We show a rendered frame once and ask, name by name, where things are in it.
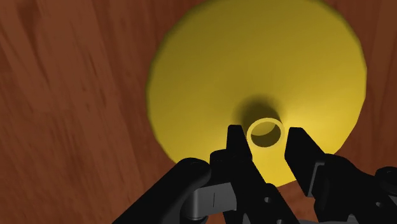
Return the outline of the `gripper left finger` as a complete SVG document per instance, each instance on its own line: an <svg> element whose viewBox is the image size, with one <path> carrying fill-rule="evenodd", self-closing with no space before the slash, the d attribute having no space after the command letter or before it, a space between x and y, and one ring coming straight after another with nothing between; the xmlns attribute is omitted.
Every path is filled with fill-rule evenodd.
<svg viewBox="0 0 397 224"><path fill-rule="evenodd" d="M226 224L298 224L252 158L242 127L229 125L225 149L180 160L112 224L206 224L217 213Z"/></svg>

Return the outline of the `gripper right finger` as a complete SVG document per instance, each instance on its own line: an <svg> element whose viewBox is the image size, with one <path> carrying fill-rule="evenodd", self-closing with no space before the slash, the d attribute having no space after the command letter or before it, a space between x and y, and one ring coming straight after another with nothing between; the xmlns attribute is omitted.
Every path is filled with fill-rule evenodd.
<svg viewBox="0 0 397 224"><path fill-rule="evenodd" d="M397 167L359 170L348 159L325 153L304 131L288 131L284 158L307 197L315 200L318 221L397 224Z"/></svg>

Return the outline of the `yellow vase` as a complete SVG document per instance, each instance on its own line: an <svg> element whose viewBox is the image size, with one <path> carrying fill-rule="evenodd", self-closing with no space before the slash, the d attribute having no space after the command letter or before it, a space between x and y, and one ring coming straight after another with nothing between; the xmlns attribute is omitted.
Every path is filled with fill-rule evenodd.
<svg viewBox="0 0 397 224"><path fill-rule="evenodd" d="M241 125L263 178L294 180L290 127L336 153L366 95L361 43L322 0L207 0L165 36L146 84L154 136L174 162L225 148Z"/></svg>

